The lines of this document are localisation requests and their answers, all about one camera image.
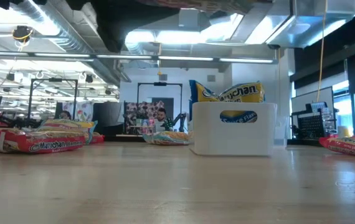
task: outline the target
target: person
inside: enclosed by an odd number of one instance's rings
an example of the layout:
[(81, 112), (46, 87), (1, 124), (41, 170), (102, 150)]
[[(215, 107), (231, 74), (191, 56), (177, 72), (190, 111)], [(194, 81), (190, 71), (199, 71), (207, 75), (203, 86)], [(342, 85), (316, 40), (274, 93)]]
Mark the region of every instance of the person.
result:
[(160, 108), (157, 111), (157, 119), (155, 121), (155, 131), (170, 131), (172, 127), (171, 121), (166, 117), (166, 110), (164, 108)]
[(68, 111), (63, 111), (60, 113), (60, 119), (71, 119), (71, 114)]

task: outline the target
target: table surface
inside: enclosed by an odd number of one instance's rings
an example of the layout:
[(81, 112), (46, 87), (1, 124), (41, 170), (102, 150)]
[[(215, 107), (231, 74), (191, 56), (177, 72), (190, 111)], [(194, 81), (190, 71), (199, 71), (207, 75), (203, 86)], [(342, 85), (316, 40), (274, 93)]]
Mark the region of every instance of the table surface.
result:
[(124, 142), (0, 154), (1, 223), (355, 223), (355, 157), (292, 146), (200, 157)]

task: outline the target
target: pipe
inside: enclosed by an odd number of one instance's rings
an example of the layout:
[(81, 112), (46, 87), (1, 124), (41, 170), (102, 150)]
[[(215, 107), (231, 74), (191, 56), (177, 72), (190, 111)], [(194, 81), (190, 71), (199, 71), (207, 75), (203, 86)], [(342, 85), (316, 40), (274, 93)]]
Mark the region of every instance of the pipe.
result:
[[(92, 53), (93, 49), (78, 35), (75, 29), (60, 14), (58, 10), (48, 2), (45, 6), (38, 6), (32, 0), (24, 1), (18, 5), (11, 4), (13, 10), (30, 17), (39, 23), (50, 23), (49, 26), (56, 25), (60, 29), (59, 37), (68, 39), (50, 39), (54, 44), (64, 49), (67, 53)], [(114, 85), (120, 84), (120, 78), (115, 75), (103, 62), (95, 59), (92, 62), (86, 62), (98, 75), (106, 82)]]

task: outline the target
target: desk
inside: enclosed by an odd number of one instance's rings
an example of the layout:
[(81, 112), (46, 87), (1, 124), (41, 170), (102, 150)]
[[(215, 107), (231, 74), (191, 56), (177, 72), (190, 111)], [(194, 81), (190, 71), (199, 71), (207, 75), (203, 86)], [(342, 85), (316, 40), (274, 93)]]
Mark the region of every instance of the desk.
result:
[(355, 223), (355, 157), (296, 146), (201, 157), (133, 142), (0, 154), (0, 223)]

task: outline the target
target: man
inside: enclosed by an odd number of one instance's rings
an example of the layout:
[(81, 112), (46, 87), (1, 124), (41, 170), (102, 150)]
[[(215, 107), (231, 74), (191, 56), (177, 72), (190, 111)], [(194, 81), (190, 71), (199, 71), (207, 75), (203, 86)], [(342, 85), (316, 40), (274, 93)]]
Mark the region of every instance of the man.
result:
[(171, 121), (166, 117), (166, 110), (164, 108), (160, 108), (157, 111), (157, 119), (155, 121), (155, 131), (170, 131), (171, 127), (173, 127)]

